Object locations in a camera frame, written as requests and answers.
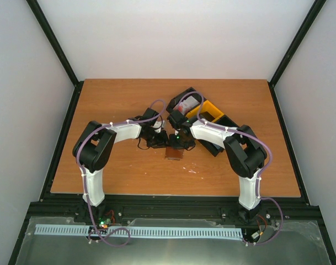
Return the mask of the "brown leather card holder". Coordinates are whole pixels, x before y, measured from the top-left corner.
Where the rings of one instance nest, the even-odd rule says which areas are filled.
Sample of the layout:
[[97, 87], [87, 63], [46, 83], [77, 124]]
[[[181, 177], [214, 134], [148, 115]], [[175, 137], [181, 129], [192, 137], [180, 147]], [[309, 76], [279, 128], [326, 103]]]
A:
[[183, 158], [183, 149], [174, 149], [172, 147], [166, 147], [165, 159], [172, 161], [179, 161]]

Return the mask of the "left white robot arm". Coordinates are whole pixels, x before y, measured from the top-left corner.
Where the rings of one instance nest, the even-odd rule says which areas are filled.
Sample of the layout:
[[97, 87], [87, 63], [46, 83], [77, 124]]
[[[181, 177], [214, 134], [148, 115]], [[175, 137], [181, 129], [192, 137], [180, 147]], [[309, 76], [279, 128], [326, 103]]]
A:
[[90, 121], [72, 154], [76, 159], [83, 179], [83, 200], [90, 206], [87, 216], [94, 222], [102, 221], [106, 208], [101, 205], [105, 198], [103, 191], [103, 169], [108, 163], [114, 144], [125, 140], [145, 140], [147, 149], [168, 146], [168, 136], [161, 113], [147, 108], [143, 115], [120, 123], [101, 124]]

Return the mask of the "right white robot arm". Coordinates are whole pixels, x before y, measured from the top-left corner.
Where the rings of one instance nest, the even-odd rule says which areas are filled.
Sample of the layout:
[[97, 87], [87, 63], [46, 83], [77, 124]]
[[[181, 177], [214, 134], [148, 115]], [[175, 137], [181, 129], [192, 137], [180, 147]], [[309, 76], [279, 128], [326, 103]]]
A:
[[247, 125], [223, 126], [199, 116], [189, 119], [177, 110], [172, 111], [167, 120], [176, 130], [169, 136], [174, 149], [190, 150], [195, 147], [196, 140], [224, 148], [229, 164], [239, 178], [239, 216], [245, 221], [255, 218], [262, 200], [261, 175], [273, 160], [267, 145]]

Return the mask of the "black bin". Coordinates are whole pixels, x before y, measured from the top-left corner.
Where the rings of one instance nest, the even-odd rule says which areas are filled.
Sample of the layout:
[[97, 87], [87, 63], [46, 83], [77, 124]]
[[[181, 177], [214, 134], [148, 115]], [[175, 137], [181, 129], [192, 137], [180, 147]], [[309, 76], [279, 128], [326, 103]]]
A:
[[[230, 119], [227, 115], [223, 115], [220, 118], [217, 118], [216, 121], [214, 121], [217, 125], [223, 125], [227, 127], [239, 127], [232, 119]], [[209, 153], [211, 153], [214, 157], [216, 157], [219, 153], [223, 152], [224, 148], [213, 144], [211, 142], [208, 142], [206, 140], [199, 140], [199, 143], [203, 145], [204, 148], [208, 150]]]
[[183, 101], [186, 97], [189, 97], [189, 96], [193, 96], [196, 100], [200, 102], [200, 104], [206, 100], [204, 97], [202, 97], [202, 94], [200, 92], [195, 90], [193, 87], [190, 87], [184, 90], [183, 92], [181, 92], [180, 94], [178, 94], [173, 99], [171, 99], [168, 106], [166, 107], [166, 111], [168, 113], [171, 113], [172, 111], [177, 110], [177, 105], [181, 101]]

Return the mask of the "yellow bin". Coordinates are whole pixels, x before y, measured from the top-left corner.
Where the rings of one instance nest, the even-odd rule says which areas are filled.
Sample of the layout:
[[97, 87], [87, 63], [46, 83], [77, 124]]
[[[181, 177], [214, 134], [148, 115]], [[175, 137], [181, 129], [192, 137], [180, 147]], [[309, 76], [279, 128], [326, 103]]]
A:
[[[192, 109], [186, 114], [187, 118], [192, 118], [197, 115], [200, 105]], [[219, 118], [224, 115], [215, 105], [213, 105], [209, 100], [206, 100], [202, 105], [202, 110], [200, 111], [200, 117], [206, 119], [210, 122], [216, 122]]]

